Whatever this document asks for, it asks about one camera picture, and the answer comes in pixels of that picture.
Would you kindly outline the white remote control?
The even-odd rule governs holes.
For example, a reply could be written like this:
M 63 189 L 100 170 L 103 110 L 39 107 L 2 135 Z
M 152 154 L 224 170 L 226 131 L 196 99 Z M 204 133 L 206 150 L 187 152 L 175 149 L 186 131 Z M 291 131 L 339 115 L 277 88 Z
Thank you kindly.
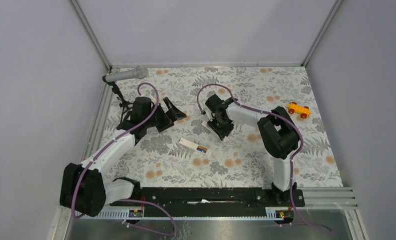
M 181 138 L 181 139 L 179 140 L 179 144 L 182 145 L 182 146 L 184 146 L 184 147 L 187 147 L 187 148 L 189 148 L 189 149 L 191 149 L 191 150 L 194 150 L 194 151 L 196 151 L 196 152 L 202 153 L 202 154 L 204 154 L 204 155 L 207 155 L 208 152 L 209 152 L 209 150 L 207 150 L 206 153 L 203 153 L 203 152 L 197 150 L 197 146 L 202 146 L 202 145 L 199 145 L 199 144 L 197 144 L 197 143 L 194 143 L 194 142 L 189 141 L 189 140 L 184 139 L 184 138 Z

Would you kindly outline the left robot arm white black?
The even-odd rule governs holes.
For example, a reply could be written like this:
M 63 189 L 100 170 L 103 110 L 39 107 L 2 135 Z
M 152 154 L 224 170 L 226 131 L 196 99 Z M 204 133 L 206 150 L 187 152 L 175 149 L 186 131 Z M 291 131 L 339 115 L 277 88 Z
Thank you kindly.
M 134 148 L 147 134 L 149 128 L 162 132 L 178 120 L 186 118 L 165 97 L 168 110 L 151 97 L 140 96 L 123 109 L 122 121 L 117 126 L 112 139 L 79 164 L 68 164 L 63 172 L 59 203 L 72 213 L 90 217 L 97 216 L 107 204 L 124 200 L 128 205 L 136 205 L 141 199 L 138 181 L 119 177 L 105 181 L 105 176 L 113 165 L 129 150 Z

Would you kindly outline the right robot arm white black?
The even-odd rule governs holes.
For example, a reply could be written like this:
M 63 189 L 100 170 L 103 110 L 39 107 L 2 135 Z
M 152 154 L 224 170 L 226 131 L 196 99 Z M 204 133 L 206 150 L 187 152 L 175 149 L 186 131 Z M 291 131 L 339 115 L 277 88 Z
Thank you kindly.
M 205 113 L 209 116 L 207 126 L 219 137 L 226 138 L 234 129 L 234 122 L 247 124 L 259 130 L 266 151 L 273 160 L 272 193 L 274 203 L 285 206 L 292 200 L 291 165 L 288 155 L 298 149 L 300 135 L 288 112 L 281 106 L 272 111 L 258 110 L 251 106 L 237 104 L 234 98 L 220 99 L 217 95 L 209 97 Z

